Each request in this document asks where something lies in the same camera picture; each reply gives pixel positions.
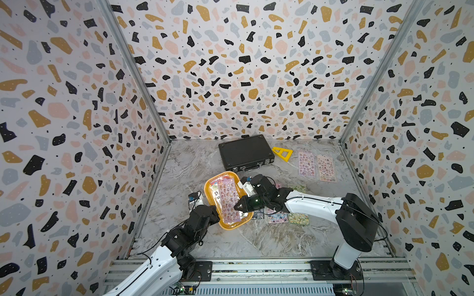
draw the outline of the gray marble surface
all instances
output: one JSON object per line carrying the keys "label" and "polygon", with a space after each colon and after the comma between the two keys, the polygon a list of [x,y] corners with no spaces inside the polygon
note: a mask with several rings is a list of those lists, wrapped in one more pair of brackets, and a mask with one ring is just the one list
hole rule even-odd
{"label": "gray marble surface", "polygon": [[[359,195],[345,161],[337,159],[341,152],[336,142],[267,141],[270,147],[294,150],[293,156],[288,162],[276,156],[274,163],[251,172],[239,172],[240,177],[263,174],[284,187],[304,185],[307,193],[320,196],[344,197],[348,192]],[[203,191],[208,179],[225,170],[218,150],[219,143],[220,141],[214,140],[172,142],[145,225],[130,256],[145,251],[163,233],[188,218],[188,194]],[[300,176],[299,150],[310,151],[315,156],[322,154],[333,157],[337,183],[320,181],[317,172],[313,178]],[[217,224],[211,226],[203,240],[204,245],[197,246],[191,254],[196,258],[332,257],[342,240],[342,233],[336,224],[318,217],[310,216],[310,225],[304,226],[290,223],[268,224],[266,219],[256,219],[231,231],[224,230]],[[387,256],[387,249],[383,244],[384,242],[374,243],[372,251],[363,253],[363,256]]]}

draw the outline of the pink sticker sheet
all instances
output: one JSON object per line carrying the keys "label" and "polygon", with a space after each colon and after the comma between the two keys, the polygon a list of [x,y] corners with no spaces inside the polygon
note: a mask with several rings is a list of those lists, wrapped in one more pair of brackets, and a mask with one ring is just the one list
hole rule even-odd
{"label": "pink sticker sheet", "polygon": [[314,177],[314,155],[311,152],[298,151],[298,172],[300,176]]}
{"label": "pink sticker sheet", "polygon": [[233,179],[218,182],[220,202],[222,207],[222,220],[231,224],[241,221],[240,212],[234,210],[234,205],[239,201],[237,188]]}
{"label": "pink sticker sheet", "polygon": [[318,155],[319,180],[336,183],[334,159],[330,156]]}

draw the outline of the yellow tray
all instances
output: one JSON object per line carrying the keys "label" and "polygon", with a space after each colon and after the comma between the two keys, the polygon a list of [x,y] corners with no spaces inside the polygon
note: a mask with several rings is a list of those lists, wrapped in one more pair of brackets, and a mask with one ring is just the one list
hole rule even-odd
{"label": "yellow tray", "polygon": [[240,181],[239,177],[237,176],[237,174],[231,171],[225,171],[207,180],[206,184],[204,184],[204,194],[206,195],[209,204],[211,206],[216,206],[217,208],[217,213],[219,214],[219,218],[220,218],[220,221],[219,221],[220,227],[222,227],[222,229],[225,229],[225,230],[234,230],[244,225],[248,221],[250,221],[250,219],[252,219],[252,217],[254,216],[254,212],[241,213],[240,215],[241,221],[239,222],[229,223],[229,224],[224,223],[224,220],[222,219],[222,207],[220,203],[219,189],[217,186],[217,182],[219,180],[224,180],[224,179],[234,179],[237,192],[240,198],[246,195],[245,191],[237,185],[237,183]]}

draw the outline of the black briefcase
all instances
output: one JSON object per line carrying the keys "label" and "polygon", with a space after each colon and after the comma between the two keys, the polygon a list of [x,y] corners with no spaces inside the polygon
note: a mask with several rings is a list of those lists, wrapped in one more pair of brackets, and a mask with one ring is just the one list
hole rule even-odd
{"label": "black briefcase", "polygon": [[233,172],[258,169],[275,160],[275,155],[263,135],[221,143],[219,152],[224,168]]}

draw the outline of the speckled wall panel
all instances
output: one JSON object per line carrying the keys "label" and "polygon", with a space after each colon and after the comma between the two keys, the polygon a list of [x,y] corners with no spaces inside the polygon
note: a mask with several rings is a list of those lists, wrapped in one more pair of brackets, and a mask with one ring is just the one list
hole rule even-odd
{"label": "speckled wall panel", "polygon": [[172,138],[336,139],[411,0],[111,0]]}
{"label": "speckled wall panel", "polygon": [[162,140],[92,1],[0,1],[0,294],[99,295]]}
{"label": "speckled wall panel", "polygon": [[473,295],[472,1],[427,1],[345,143],[426,296]]}

